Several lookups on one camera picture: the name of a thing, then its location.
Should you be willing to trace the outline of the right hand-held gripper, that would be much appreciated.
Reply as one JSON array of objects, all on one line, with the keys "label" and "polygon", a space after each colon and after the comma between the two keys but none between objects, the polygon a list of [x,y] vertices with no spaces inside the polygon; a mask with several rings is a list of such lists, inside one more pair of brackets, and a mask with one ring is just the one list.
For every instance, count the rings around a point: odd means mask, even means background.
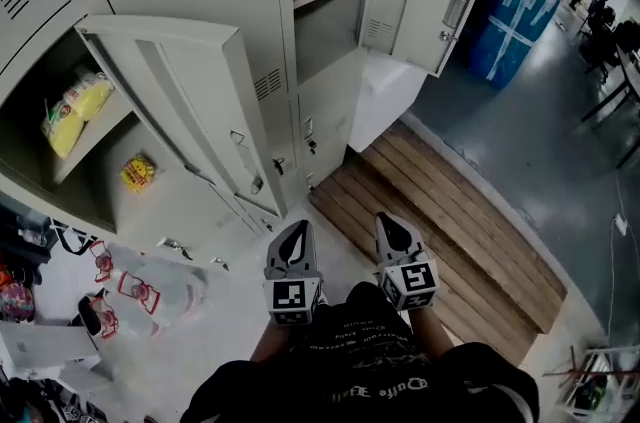
[{"label": "right hand-held gripper", "polygon": [[439,290],[439,275],[435,259],[422,250],[419,230],[402,217],[378,212],[375,231],[383,262],[408,255],[379,266],[379,286],[389,302],[398,312],[431,306]]}]

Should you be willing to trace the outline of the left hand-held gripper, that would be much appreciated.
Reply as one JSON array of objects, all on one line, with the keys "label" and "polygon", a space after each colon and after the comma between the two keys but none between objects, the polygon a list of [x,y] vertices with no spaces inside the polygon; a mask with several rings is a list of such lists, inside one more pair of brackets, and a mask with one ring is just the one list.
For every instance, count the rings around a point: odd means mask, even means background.
[{"label": "left hand-held gripper", "polygon": [[315,261],[314,230],[308,220],[289,225],[270,243],[263,288],[274,324],[303,326],[312,323],[322,285],[322,274]]}]

